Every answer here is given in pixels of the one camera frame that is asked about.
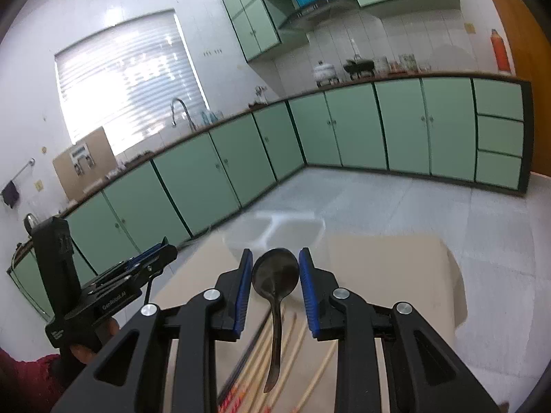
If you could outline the red sleeve forearm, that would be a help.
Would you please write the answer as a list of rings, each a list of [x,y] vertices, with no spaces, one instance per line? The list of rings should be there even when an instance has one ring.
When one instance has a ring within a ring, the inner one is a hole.
[[[50,412],[63,394],[54,371],[59,354],[17,361],[1,350],[1,411]]]

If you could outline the left hand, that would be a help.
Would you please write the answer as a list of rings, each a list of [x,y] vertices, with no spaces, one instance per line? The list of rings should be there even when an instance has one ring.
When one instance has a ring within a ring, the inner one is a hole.
[[[83,338],[78,343],[72,344],[69,349],[80,363],[88,364],[118,331],[118,321],[114,317],[111,317],[98,325],[92,331],[92,334]]]

